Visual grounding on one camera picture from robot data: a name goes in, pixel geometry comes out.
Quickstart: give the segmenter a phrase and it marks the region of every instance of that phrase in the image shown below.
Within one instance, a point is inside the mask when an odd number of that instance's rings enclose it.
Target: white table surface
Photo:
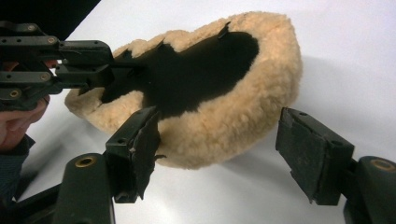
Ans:
[[[356,146],[354,159],[396,161],[396,2],[103,0],[69,40],[102,40],[112,49],[167,30],[193,31],[219,18],[260,10],[287,14],[304,61],[293,108]],[[29,197],[61,182],[65,164],[102,153],[110,137],[51,97],[29,130],[37,141],[23,172],[39,171]],[[276,128],[247,153],[198,171],[156,166],[145,200],[115,204],[117,223],[344,223],[343,207],[310,204],[275,150]]]

